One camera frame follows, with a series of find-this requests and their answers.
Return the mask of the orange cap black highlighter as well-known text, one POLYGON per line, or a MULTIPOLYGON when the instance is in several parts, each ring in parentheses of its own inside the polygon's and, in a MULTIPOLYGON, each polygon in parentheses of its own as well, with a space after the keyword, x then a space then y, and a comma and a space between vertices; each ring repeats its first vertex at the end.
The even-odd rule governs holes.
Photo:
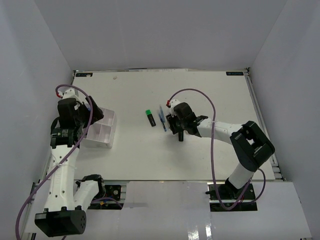
POLYGON ((184 141, 184 132, 183 131, 179 131, 178 132, 178 141, 179 142, 183 142, 184 141))

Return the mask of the clear bottle blue cap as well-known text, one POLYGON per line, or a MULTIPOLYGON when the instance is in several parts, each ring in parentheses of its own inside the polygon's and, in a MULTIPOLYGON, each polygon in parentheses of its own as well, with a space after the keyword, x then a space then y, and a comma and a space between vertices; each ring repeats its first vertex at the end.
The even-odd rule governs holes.
POLYGON ((91 111, 90 104, 89 103, 85 103, 84 105, 86 106, 87 110, 90 112, 91 111))

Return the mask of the dark blue pen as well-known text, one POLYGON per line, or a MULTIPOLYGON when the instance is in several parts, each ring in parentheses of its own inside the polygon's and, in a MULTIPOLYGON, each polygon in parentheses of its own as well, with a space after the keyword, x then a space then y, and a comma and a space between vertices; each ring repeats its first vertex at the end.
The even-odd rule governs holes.
POLYGON ((162 125, 162 128, 163 128, 164 132, 167 132, 167 128, 165 126, 165 122, 164 122, 164 120, 162 118, 160 110, 157 110, 157 114, 158 114, 158 117, 159 117, 159 120, 160 120, 160 123, 162 125))

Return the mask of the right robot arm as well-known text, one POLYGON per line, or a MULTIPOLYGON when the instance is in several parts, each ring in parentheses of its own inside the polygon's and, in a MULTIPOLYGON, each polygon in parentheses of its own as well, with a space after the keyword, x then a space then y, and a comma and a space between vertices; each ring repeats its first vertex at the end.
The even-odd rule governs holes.
POLYGON ((199 138, 213 138, 233 147, 238 165, 227 178, 224 185, 218 187, 220 193, 236 200, 244 193, 244 186, 254 173, 275 153, 275 147, 254 121, 245 124, 231 124, 213 121, 205 115, 196 116, 189 104, 177 99, 167 103, 169 114, 166 121, 169 129, 184 141, 184 133, 199 138))

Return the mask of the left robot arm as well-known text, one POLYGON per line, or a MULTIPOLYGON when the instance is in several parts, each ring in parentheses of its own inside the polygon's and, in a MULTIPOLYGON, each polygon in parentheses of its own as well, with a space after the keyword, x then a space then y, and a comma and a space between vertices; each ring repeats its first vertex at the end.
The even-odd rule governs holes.
POLYGON ((106 193, 104 180, 99 174, 84 176, 74 192, 76 160, 80 152, 78 142, 86 127, 104 117, 91 96, 86 100, 92 104, 90 107, 75 97, 59 100, 59 116, 51 125, 50 188, 43 212, 34 218, 35 225, 50 238, 83 234, 88 207, 106 193))

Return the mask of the white compartment tray front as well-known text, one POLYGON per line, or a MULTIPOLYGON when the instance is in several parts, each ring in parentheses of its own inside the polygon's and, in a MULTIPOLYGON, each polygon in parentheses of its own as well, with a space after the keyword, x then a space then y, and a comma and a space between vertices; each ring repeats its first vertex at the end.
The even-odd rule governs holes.
POLYGON ((89 130, 81 141, 80 146, 86 148, 106 148, 113 147, 114 132, 109 125, 94 123, 89 127, 89 130))

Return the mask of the light blue pen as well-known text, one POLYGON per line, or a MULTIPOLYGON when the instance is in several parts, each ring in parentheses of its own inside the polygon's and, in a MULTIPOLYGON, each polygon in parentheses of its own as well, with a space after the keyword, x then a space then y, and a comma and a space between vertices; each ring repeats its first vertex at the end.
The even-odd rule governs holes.
POLYGON ((159 105, 159 111, 160 111, 161 119, 162 119, 163 123, 165 123, 166 119, 165 119, 165 115, 164 115, 163 108, 161 105, 159 105))

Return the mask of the green cap black highlighter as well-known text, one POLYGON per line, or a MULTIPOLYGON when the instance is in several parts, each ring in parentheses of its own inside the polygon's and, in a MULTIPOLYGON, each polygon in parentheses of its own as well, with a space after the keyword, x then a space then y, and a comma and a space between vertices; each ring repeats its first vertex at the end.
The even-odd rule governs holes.
POLYGON ((156 122, 155 122, 155 119, 154 119, 154 117, 153 117, 153 114, 152 114, 151 110, 150 110, 150 109, 147 109, 147 110, 145 111, 145 114, 146 114, 146 116, 147 116, 147 118, 148 118, 148 121, 149 121, 150 125, 151 125, 152 127, 155 127, 155 126, 156 126, 156 122))

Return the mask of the left black table label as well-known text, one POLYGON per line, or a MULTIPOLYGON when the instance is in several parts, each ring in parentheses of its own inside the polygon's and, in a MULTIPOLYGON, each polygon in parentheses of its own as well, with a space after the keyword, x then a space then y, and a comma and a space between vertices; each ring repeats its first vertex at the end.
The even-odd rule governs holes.
POLYGON ((76 78, 88 78, 88 77, 92 77, 93 73, 92 72, 77 72, 75 74, 76 78))

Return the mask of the black table label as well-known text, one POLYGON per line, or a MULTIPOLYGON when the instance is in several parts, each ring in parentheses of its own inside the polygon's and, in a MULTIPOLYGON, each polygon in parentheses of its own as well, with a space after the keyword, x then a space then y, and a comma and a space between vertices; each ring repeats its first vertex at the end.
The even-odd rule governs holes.
POLYGON ((75 74, 76 78, 88 78, 88 77, 92 77, 93 73, 92 72, 77 72, 75 74))
POLYGON ((244 73, 242 71, 227 71, 227 76, 243 76, 244 73))

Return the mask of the right black table label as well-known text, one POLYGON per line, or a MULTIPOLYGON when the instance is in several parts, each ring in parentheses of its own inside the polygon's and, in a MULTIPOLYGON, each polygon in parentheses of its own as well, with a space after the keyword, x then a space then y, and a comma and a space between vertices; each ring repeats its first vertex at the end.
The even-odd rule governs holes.
POLYGON ((244 73, 242 71, 227 71, 227 76, 243 76, 244 73))

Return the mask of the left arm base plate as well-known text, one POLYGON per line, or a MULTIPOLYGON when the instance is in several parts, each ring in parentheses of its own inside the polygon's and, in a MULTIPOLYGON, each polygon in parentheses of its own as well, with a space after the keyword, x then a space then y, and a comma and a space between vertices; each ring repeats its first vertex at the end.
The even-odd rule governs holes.
POLYGON ((120 206, 112 200, 100 200, 98 202, 92 203, 88 209, 89 210, 121 210, 125 201, 125 191, 121 185, 115 184, 104 184, 104 195, 98 193, 93 200, 100 198, 112 198, 119 202, 120 206))

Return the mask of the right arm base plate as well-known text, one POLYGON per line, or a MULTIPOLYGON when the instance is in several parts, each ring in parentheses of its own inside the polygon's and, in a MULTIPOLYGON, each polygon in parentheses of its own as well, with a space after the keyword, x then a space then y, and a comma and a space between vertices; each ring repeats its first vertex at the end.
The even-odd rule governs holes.
MULTIPOLYGON (((238 193, 234 194, 232 191, 228 191, 224 184, 217 184, 218 192, 220 194, 220 198, 222 203, 227 207, 231 207, 238 197, 240 196, 242 189, 239 190, 238 193)), ((208 184, 208 190, 205 192, 206 195, 209 196, 209 206, 210 211, 212 213, 218 213, 218 212, 226 212, 217 197, 215 187, 213 183, 208 184)), ((244 195, 239 200, 238 204, 231 210, 230 212, 256 212, 258 210, 258 206, 256 202, 253 202, 253 200, 256 199, 256 193, 253 188, 253 184, 250 183, 246 191, 244 192, 244 195)))

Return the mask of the right aluminium rail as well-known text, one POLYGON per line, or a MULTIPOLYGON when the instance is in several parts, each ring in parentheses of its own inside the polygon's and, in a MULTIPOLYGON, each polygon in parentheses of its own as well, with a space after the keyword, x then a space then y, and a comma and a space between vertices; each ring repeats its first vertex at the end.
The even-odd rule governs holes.
MULTIPOLYGON (((243 74, 244 74, 244 77, 245 77, 245 80, 247 83, 247 87, 248 87, 248 90, 250 93, 250 97, 251 97, 251 100, 252 100, 252 103, 254 106, 254 110, 255 110, 260 128, 262 129, 264 134, 267 137, 269 137, 269 133, 268 133, 268 130, 267 130, 267 127, 266 127, 266 124, 265 124, 265 121, 264 121, 264 118, 263 118, 263 115, 261 112, 261 108, 259 106, 258 99, 257 99, 256 93, 254 91, 254 86, 253 86, 253 82, 252 82, 251 75, 250 75, 250 68, 246 68, 244 70, 243 74)), ((272 167, 272 171, 274 173, 275 180, 285 182, 286 179, 282 175, 282 172, 281 172, 281 169, 280 169, 280 166, 279 166, 279 163, 278 163, 278 160, 277 160, 275 153, 270 157, 269 161, 270 161, 270 164, 272 167)))

